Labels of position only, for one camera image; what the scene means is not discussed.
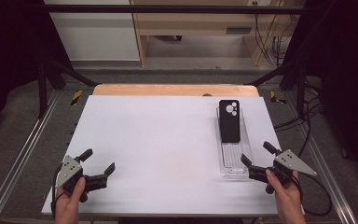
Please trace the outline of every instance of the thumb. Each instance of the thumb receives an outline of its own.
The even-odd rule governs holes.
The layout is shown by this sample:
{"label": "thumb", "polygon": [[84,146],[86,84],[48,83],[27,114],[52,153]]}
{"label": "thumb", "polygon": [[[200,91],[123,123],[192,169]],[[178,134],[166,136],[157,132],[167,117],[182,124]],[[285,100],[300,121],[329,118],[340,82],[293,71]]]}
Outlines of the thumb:
{"label": "thumb", "polygon": [[273,174],[269,169],[266,170],[266,175],[267,175],[268,182],[275,189],[275,191],[278,194],[283,193],[284,188],[281,182],[279,181],[278,177],[275,174]]}
{"label": "thumb", "polygon": [[74,188],[74,192],[72,192],[71,202],[78,202],[80,200],[80,196],[84,191],[86,186],[86,179],[84,177],[80,177],[77,180],[76,186]]}

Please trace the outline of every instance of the floor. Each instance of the floor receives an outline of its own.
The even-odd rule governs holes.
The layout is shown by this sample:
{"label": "floor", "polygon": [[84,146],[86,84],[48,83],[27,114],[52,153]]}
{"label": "floor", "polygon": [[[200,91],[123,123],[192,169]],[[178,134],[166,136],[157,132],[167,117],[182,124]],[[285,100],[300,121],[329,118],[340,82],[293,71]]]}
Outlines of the floor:
{"label": "floor", "polygon": [[[145,66],[114,62],[98,67],[96,64],[78,63],[77,70],[90,79],[98,82],[111,83],[249,83],[274,69],[274,65],[263,62],[254,67],[249,52],[241,37],[217,36],[184,36],[177,41],[172,36],[155,36],[150,39]],[[56,97],[56,105],[50,111],[46,123],[39,124],[41,133],[33,136],[34,141],[27,141],[30,132],[37,124],[38,98],[37,84],[31,82],[13,90],[7,99],[7,107],[0,115],[0,188],[1,192],[0,223],[52,223],[51,217],[40,214],[41,205],[45,201],[46,192],[50,188],[53,170],[65,154],[67,144],[80,118],[87,95],[93,88],[87,87],[76,80],[65,76],[67,86],[64,91],[49,91],[51,98]],[[274,125],[283,123],[295,116],[289,104],[294,93],[281,91],[277,85],[280,77],[275,77],[258,87]],[[71,105],[77,90],[82,96],[77,105]],[[278,101],[271,101],[271,92],[276,94]],[[314,92],[307,91],[308,100]],[[340,143],[329,120],[323,113],[312,118],[313,140],[328,163],[338,187],[342,190],[350,213],[354,214],[358,223],[358,164],[346,160],[340,154]],[[303,142],[302,126],[297,125],[289,130],[277,130],[282,148],[298,151]],[[28,154],[25,145],[30,147]],[[310,146],[306,147],[303,160],[313,166],[317,163]],[[20,166],[16,161],[19,155],[25,155]],[[326,209],[323,191],[312,181],[301,179],[305,188],[304,206],[309,210],[322,212]],[[306,215],[309,223],[352,223],[343,222],[335,208],[325,217]],[[276,217],[264,217],[264,223],[279,223]],[[114,223],[116,218],[95,217],[96,221]],[[245,217],[243,223],[251,223],[253,217]]]}

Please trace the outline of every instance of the human hand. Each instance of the human hand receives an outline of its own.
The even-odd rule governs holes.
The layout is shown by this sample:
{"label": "human hand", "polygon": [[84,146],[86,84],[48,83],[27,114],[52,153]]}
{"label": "human hand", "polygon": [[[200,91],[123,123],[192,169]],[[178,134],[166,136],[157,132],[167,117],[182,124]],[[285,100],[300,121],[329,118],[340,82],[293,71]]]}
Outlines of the human hand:
{"label": "human hand", "polygon": [[63,189],[59,187],[57,194],[59,195],[56,202],[56,224],[75,224],[78,222],[78,207],[79,199],[86,185],[84,177],[79,178],[72,192],[71,197],[68,197]]}
{"label": "human hand", "polygon": [[[290,182],[285,188],[278,177],[270,170],[266,170],[267,179],[275,189],[275,199],[278,216],[283,224],[306,223],[301,209],[300,192],[295,184]],[[293,171],[293,176],[298,179],[298,171]]]}

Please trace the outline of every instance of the wire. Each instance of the wire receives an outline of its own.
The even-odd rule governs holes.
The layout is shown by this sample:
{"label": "wire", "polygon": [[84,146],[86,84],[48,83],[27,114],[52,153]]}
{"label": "wire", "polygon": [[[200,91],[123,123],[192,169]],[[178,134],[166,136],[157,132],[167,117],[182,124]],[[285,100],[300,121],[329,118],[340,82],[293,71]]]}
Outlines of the wire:
{"label": "wire", "polygon": [[[316,99],[318,99],[319,96],[316,96],[314,98],[312,98],[308,104],[307,104],[307,112],[310,111],[310,103]],[[307,132],[307,136],[305,137],[305,141],[304,141],[304,144],[302,146],[302,148],[300,149],[300,152],[298,153],[298,157],[300,158],[304,152],[304,149],[305,149],[305,146],[307,145],[308,143],[308,140],[310,139],[310,113],[306,113],[307,115],[307,124],[308,124],[308,132]]]}
{"label": "wire", "polygon": [[65,193],[65,191],[64,191],[63,193],[61,193],[61,194],[56,198],[56,201],[58,201],[64,193]]}
{"label": "wire", "polygon": [[[258,38],[260,38],[260,42],[261,42],[263,48],[261,48],[260,43],[258,42],[258,41],[259,41]],[[261,52],[263,53],[264,57],[267,59],[268,63],[270,63],[270,64],[272,64],[272,65],[276,65],[276,64],[270,59],[270,57],[267,55],[267,53],[265,52],[266,46],[265,46],[265,44],[264,44],[264,42],[263,42],[263,38],[261,37],[261,34],[260,34],[259,30],[258,30],[258,14],[255,14],[255,42],[256,42],[257,46],[260,48],[260,50],[261,50]]]}
{"label": "wire", "polygon": [[[316,108],[317,106],[321,105],[320,103],[317,104],[317,105],[314,105],[313,107],[310,108],[310,110],[308,110],[306,113],[309,113],[310,114],[310,118],[312,118],[313,116],[315,116],[316,114],[318,114],[320,112],[320,109],[317,110],[317,111],[312,111],[314,108]],[[294,126],[291,126],[290,128],[287,128],[287,129],[282,129],[282,130],[276,130],[276,129],[280,129],[280,128],[283,128],[285,126],[288,126],[296,121],[300,120],[300,117],[297,116],[293,119],[290,119],[289,121],[286,121],[285,123],[281,123],[281,124],[277,124],[277,125],[274,125],[274,129],[276,132],[280,132],[280,131],[284,131],[284,130],[288,130],[288,129],[291,129],[291,128],[294,128],[296,127],[297,125],[299,124],[302,124],[304,121],[302,122],[299,122],[298,124],[294,125]]]}
{"label": "wire", "polygon": [[[303,198],[304,198],[304,192],[301,188],[301,185],[300,185],[300,182],[298,181],[298,179],[293,175],[293,173],[291,174],[291,176],[285,174],[284,172],[278,170],[278,169],[275,169],[274,171],[277,171],[280,175],[283,175],[285,176],[286,178],[290,179],[291,182],[297,187],[298,189],[298,192],[300,194],[300,201],[301,201],[301,204],[303,203]],[[319,182],[316,178],[314,178],[313,176],[311,175],[306,175],[306,174],[302,174],[304,176],[307,176],[308,178],[310,178],[311,180],[313,180],[317,185],[319,185],[325,192],[326,196],[327,196],[327,200],[328,200],[328,205],[327,205],[327,209],[326,211],[322,212],[322,213],[316,213],[316,212],[312,212],[310,211],[309,209],[307,209],[304,205],[303,205],[303,209],[304,209],[304,212],[308,213],[308,214],[311,214],[311,215],[314,215],[314,216],[317,216],[317,217],[324,217],[326,216],[327,214],[329,214],[333,208],[333,202],[331,201],[331,196],[330,194],[328,193],[326,187],[321,183]]]}
{"label": "wire", "polygon": [[328,206],[327,206],[327,209],[326,211],[322,212],[322,213],[316,213],[316,212],[311,212],[310,210],[306,209],[303,205],[303,208],[304,208],[304,211],[308,214],[311,214],[311,215],[314,215],[316,217],[324,217],[326,216],[327,214],[329,214],[331,212],[331,209],[333,208],[333,202],[331,201],[331,196],[330,194],[328,193],[326,187],[321,183],[319,182],[315,177],[311,176],[311,175],[304,175],[308,178],[310,178],[311,180],[313,180],[316,184],[318,184],[325,192],[326,196],[327,196],[327,200],[329,202]]}
{"label": "wire", "polygon": [[255,224],[255,222],[257,221],[258,217],[254,217],[254,219],[252,219],[251,224]]}
{"label": "wire", "polygon": [[56,186],[56,183],[57,183],[57,176],[58,176],[58,173],[60,172],[61,170],[61,167],[62,167],[62,162],[60,163],[60,166],[57,167],[56,171],[54,172],[54,177],[53,177],[53,181],[52,181],[52,184],[51,184],[51,213],[53,215],[53,218],[55,218],[55,208],[56,208],[56,202],[57,202],[57,199],[55,197],[55,186]]}

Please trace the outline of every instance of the metal rail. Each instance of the metal rail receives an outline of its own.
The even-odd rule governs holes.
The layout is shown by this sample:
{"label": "metal rail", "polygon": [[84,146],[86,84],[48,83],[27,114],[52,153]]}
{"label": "metal rail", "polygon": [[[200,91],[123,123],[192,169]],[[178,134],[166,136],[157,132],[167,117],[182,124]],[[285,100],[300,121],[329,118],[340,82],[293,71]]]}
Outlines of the metal rail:
{"label": "metal rail", "polygon": [[36,122],[33,130],[28,136],[28,139],[26,140],[24,146],[22,147],[19,156],[17,157],[16,161],[12,165],[4,183],[0,188],[0,214],[7,202],[8,197],[10,196],[11,191],[14,189],[14,186],[16,185],[17,180],[21,175],[21,172],[25,167],[26,162],[28,161],[32,151],[34,150],[34,147],[37,143],[37,140],[40,137],[40,134],[43,132],[46,123],[48,122],[51,112],[53,111],[57,103],[57,99],[59,95],[60,95],[59,91],[52,92],[49,98],[48,110],[46,111],[45,116],[43,116],[41,119],[39,119]]}
{"label": "metal rail", "polygon": [[199,13],[302,15],[320,11],[305,7],[227,7],[165,5],[21,5],[23,9],[65,13]]}

